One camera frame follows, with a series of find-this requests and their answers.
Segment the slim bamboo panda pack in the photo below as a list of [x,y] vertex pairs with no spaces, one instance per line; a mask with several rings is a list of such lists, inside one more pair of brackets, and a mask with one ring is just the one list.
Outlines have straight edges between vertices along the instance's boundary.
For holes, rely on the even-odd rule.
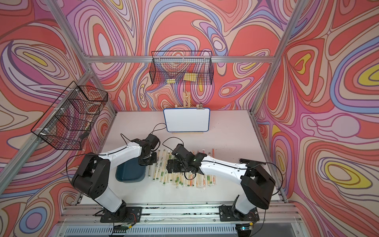
[[160,162],[159,162],[159,169],[158,169],[158,173],[157,173],[157,180],[158,181],[160,181],[160,176],[161,176],[162,167],[163,167],[165,157],[166,157],[166,150],[164,149],[162,154],[161,154],[161,158],[160,158]]

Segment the slim panda chopstick pack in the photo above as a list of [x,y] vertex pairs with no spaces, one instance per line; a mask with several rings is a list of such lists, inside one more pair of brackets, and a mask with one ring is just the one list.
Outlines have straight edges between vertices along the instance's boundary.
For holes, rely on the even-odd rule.
[[176,174],[176,177],[175,177],[175,187],[179,188],[179,185],[180,185],[180,176],[179,176],[179,174]]

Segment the plain green text pack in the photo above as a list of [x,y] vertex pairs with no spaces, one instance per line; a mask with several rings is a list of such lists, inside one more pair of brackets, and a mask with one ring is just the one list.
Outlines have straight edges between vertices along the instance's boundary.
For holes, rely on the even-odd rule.
[[180,174],[179,175],[179,184],[180,184],[180,187],[183,187],[183,175],[182,174]]

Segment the teal storage box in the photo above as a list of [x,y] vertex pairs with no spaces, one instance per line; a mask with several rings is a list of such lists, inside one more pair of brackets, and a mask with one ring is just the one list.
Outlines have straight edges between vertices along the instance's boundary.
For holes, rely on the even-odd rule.
[[115,172],[115,178],[123,183],[136,183],[145,178],[146,167],[139,165],[139,159],[131,159],[119,165]]

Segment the red green chopstick pack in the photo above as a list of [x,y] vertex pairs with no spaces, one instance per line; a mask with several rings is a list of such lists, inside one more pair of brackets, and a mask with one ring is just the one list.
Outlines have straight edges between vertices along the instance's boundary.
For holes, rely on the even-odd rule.
[[204,174],[204,175],[202,175],[202,188],[203,189],[206,189],[206,187],[207,187],[207,178],[206,178],[206,175]]

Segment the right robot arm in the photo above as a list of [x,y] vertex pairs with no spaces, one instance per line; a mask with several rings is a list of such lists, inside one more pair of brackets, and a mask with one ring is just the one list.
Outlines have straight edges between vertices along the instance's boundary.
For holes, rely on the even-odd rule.
[[182,144],[177,145],[172,155],[174,158],[166,165],[168,173],[215,175],[240,185],[243,194],[234,201],[234,215],[245,216],[255,208],[269,209],[276,182],[263,168],[264,163],[251,160],[247,163],[230,163],[205,153],[193,154]]

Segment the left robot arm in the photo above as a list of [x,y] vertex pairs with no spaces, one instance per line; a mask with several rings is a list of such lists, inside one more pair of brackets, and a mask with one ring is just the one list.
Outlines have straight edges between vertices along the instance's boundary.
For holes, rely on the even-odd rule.
[[108,212],[122,215],[126,212],[125,202],[109,187],[110,171],[132,159],[137,159],[140,166],[155,164],[159,145],[159,138],[150,133],[145,139],[133,139],[109,152],[86,154],[71,179],[71,185]]

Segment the metal binder clip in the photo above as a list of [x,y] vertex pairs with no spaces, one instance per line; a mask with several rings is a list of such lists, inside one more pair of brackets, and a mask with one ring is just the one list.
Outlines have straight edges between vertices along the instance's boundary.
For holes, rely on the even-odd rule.
[[204,109],[204,106],[203,106],[202,103],[199,103],[199,104],[196,105],[196,108],[197,109]]

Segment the black stapler tool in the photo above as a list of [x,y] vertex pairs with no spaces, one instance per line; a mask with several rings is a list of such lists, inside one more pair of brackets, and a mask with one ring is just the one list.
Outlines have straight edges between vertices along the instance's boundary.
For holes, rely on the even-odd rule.
[[239,162],[241,164],[246,164],[248,167],[257,167],[257,166],[266,165],[265,162],[252,161],[252,160],[248,160],[248,159],[239,159]]

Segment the wooden easel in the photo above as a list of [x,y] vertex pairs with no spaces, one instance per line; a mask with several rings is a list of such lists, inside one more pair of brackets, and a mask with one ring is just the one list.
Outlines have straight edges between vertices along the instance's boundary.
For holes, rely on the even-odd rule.
[[183,104],[182,104],[182,106],[176,104],[175,108],[191,108],[191,95],[190,95],[189,91],[183,92]]

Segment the yellow note small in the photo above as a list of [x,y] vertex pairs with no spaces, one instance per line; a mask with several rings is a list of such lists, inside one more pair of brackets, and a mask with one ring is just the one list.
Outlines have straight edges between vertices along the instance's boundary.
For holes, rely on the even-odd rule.
[[167,80],[166,80],[166,83],[167,83],[167,84],[175,84],[176,81],[175,81],[175,79],[167,79]]

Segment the yellow note large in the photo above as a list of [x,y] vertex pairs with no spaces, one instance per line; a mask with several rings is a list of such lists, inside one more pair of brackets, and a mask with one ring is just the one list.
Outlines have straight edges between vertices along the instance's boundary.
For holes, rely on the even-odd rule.
[[184,80],[188,82],[196,82],[197,81],[197,73],[185,73]]

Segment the white board blue frame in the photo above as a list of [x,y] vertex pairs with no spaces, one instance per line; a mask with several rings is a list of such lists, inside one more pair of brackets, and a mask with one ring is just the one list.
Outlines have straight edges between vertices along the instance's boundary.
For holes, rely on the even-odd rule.
[[163,111],[168,132],[207,132],[210,124],[210,109],[172,108]]

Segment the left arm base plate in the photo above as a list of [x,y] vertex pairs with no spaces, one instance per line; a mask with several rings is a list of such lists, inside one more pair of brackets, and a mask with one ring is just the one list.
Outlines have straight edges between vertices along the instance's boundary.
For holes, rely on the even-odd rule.
[[101,223],[139,223],[142,214],[142,207],[121,207],[115,213],[104,210]]

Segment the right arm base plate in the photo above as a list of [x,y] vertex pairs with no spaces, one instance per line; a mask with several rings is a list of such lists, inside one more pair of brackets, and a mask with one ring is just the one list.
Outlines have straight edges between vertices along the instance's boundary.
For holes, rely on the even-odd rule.
[[219,206],[219,217],[221,222],[243,222],[249,221],[256,223],[260,220],[258,211],[256,208],[250,210],[247,214],[242,214],[237,210],[234,210],[231,205]]

